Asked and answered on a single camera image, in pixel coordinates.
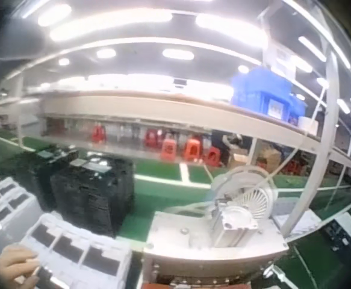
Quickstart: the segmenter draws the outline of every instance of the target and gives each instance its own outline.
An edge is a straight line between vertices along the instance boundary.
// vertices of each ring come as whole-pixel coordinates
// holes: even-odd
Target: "blue plastic bin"
[[[231,104],[288,121],[292,86],[288,80],[263,67],[231,80],[234,88]]]
[[[298,125],[298,118],[300,116],[306,115],[306,107],[307,104],[304,101],[298,99],[295,95],[291,95],[291,107],[289,112],[289,119],[288,122],[292,125]]]

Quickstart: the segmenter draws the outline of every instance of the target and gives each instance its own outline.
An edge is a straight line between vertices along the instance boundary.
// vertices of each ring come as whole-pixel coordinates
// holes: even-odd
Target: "metal machine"
[[[266,171],[238,167],[214,179],[211,191],[212,202],[155,213],[143,251],[143,283],[245,283],[288,250],[269,219],[278,192]],[[204,215],[191,217],[201,212],[197,207]]]

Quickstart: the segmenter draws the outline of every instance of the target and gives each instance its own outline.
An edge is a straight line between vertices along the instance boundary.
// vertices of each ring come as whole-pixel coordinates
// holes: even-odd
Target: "stacked black trays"
[[[0,172],[11,176],[34,194],[43,211],[56,209],[50,178],[78,157],[76,149],[50,146],[39,152],[24,152],[5,161]]]
[[[112,157],[77,159],[51,178],[63,219],[115,237],[134,203],[133,164]]]

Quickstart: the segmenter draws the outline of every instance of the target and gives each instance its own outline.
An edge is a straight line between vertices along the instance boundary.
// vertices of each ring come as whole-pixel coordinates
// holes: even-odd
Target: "white fan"
[[[278,191],[268,173],[254,166],[241,166],[218,176],[211,184],[216,199],[228,199],[248,209],[255,220],[268,219]]]

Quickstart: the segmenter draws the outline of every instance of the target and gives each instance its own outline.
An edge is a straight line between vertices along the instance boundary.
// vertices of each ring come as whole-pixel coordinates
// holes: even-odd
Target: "red plastic stool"
[[[194,161],[200,157],[200,141],[195,138],[190,138],[186,145],[183,153],[183,159],[185,161]]]
[[[100,141],[105,141],[105,127],[96,125],[93,129],[92,142],[99,143]]]
[[[176,141],[166,138],[163,141],[161,159],[166,161],[174,161],[176,157]]]
[[[150,148],[158,147],[158,131],[156,129],[149,128],[146,131],[146,137],[144,138],[144,144]]]
[[[221,152],[214,146],[210,147],[207,155],[205,156],[205,164],[207,166],[219,167],[219,159]]]

